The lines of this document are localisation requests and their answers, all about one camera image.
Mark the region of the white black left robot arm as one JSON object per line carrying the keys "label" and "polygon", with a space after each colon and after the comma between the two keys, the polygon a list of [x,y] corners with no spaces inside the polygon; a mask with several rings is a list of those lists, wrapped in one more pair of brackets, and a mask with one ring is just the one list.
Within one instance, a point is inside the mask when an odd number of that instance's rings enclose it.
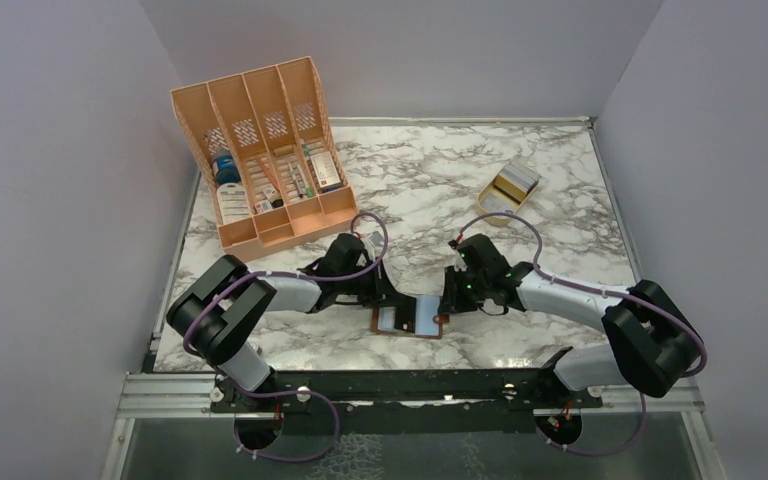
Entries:
{"label": "white black left robot arm", "polygon": [[391,311],[398,326],[416,325],[417,298],[398,292],[383,261],[355,235],[339,234],[325,255],[298,272],[254,272],[224,255],[168,308],[165,320],[187,351],[236,384],[236,396],[258,411],[273,401],[272,368],[249,345],[271,311],[318,313],[352,296],[360,306]]}

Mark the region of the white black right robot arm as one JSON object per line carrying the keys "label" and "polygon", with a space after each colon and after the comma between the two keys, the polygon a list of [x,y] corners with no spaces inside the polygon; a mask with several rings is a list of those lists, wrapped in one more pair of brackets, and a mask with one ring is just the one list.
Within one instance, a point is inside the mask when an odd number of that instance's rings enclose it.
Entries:
{"label": "white black right robot arm", "polygon": [[565,347],[539,369],[537,393],[560,407],[589,387],[630,385],[661,398],[703,364],[703,342],[655,282],[613,290],[554,277],[531,262],[510,264],[483,234],[450,241],[459,265],[444,271],[438,312],[478,311],[492,302],[511,310],[561,317],[604,334],[606,343]]}

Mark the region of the brown leather card holder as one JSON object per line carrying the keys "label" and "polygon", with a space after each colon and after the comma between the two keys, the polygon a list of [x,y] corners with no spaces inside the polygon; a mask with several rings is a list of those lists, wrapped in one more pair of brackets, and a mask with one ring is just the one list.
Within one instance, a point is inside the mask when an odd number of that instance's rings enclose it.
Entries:
{"label": "brown leather card holder", "polygon": [[370,331],[379,335],[440,339],[450,316],[439,313],[440,297],[412,296],[412,300],[398,306],[373,309]]}

